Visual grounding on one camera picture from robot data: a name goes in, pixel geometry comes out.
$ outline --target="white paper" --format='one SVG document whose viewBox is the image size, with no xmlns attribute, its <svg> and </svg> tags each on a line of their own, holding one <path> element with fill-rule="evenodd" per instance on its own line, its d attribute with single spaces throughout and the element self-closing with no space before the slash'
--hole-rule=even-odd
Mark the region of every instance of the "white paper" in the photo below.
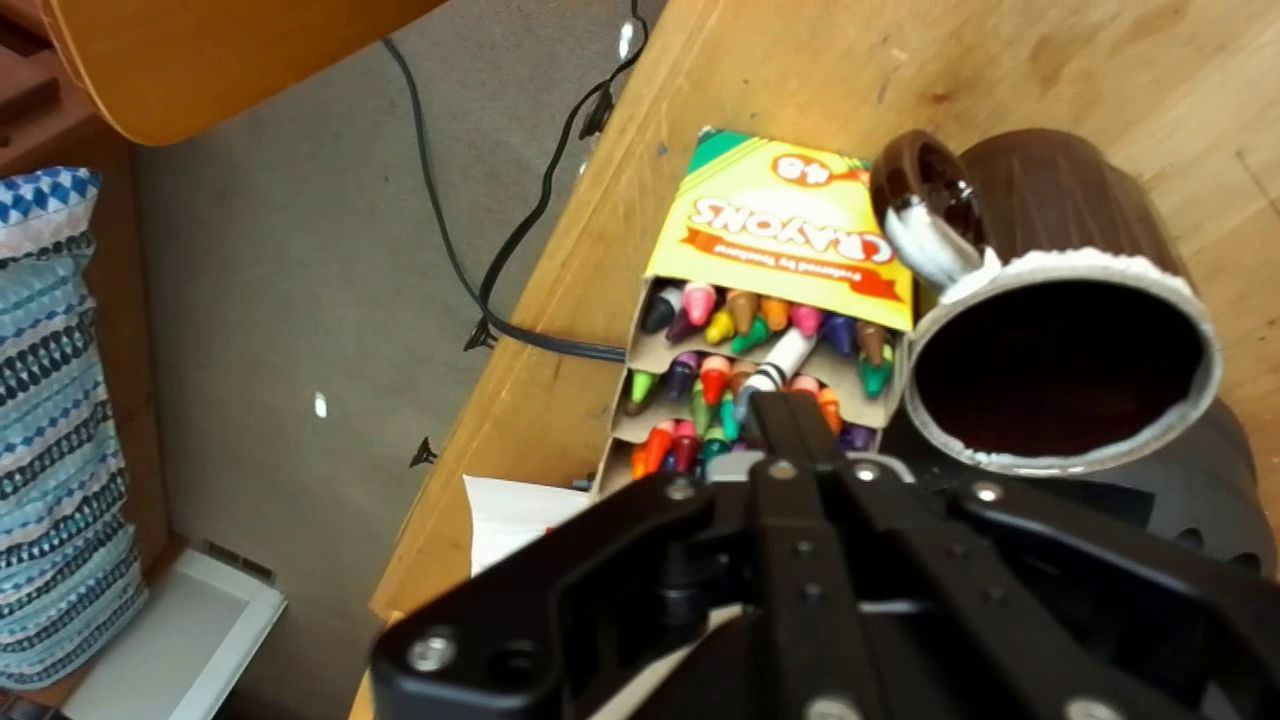
<svg viewBox="0 0 1280 720">
<path fill-rule="evenodd" d="M 593 505 L 593 491 L 463 475 L 471 500 L 471 575 Z"/>
</svg>

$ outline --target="wooden table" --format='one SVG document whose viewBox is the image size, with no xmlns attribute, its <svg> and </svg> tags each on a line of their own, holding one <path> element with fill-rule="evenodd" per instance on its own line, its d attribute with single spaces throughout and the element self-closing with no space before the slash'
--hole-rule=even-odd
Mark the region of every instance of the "wooden table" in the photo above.
<svg viewBox="0 0 1280 720">
<path fill-rule="evenodd" d="M 625 344 L 639 269 L 700 127 L 876 156 L 903 127 L 952 147 L 1054 123 L 1153 191 L 1230 350 L 1280 520 L 1280 5 L 669 0 L 531 271 L 518 321 Z M 610 442 L 619 366 L 504 341 L 419 486 L 373 597 L 395 618 L 467 572 L 463 471 L 565 482 Z"/>
</svg>

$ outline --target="blue patterned bag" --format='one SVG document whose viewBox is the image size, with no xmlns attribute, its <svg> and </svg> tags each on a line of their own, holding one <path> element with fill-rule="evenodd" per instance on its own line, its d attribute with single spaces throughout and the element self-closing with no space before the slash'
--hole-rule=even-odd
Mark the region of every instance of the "blue patterned bag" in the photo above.
<svg viewBox="0 0 1280 720">
<path fill-rule="evenodd" d="M 86 286 L 97 187 L 0 178 L 0 686 L 64 679 L 143 607 Z"/>
</svg>

